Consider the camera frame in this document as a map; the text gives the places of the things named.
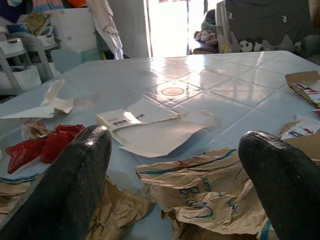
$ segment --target table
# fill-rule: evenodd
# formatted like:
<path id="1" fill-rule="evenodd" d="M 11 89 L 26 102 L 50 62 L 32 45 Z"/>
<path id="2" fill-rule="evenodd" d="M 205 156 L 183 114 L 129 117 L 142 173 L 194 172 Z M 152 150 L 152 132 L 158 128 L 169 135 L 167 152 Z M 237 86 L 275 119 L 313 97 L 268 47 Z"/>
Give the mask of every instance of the table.
<path id="1" fill-rule="evenodd" d="M 264 130 L 278 135 L 296 115 L 317 119 L 313 106 L 302 100 L 286 84 L 285 74 L 320 71 L 320 66 L 285 51 L 191 55 L 174 58 L 141 58 L 86 62 L 59 78 L 65 85 L 58 97 L 76 97 L 68 115 L 43 119 L 50 128 L 57 123 L 96 123 L 96 114 L 126 108 L 141 98 L 157 100 L 178 113 L 207 110 L 216 115 L 218 125 L 202 129 L 168 156 L 146 158 L 131 154 L 113 142 L 107 174 L 119 188 L 134 192 L 142 188 L 135 167 L 139 164 L 176 161 L 203 152 L 238 146 L 248 130 Z M 49 83 L 42 84 L 0 105 L 0 116 L 36 107 Z M 181 88 L 184 93 L 166 96 L 162 90 Z M 21 119 L 0 119 L 0 149 L 22 140 Z M 0 174 L 7 170 L 0 161 Z M 172 239 L 171 221 L 161 219 L 161 209 L 153 211 L 126 229 L 123 239 Z"/>

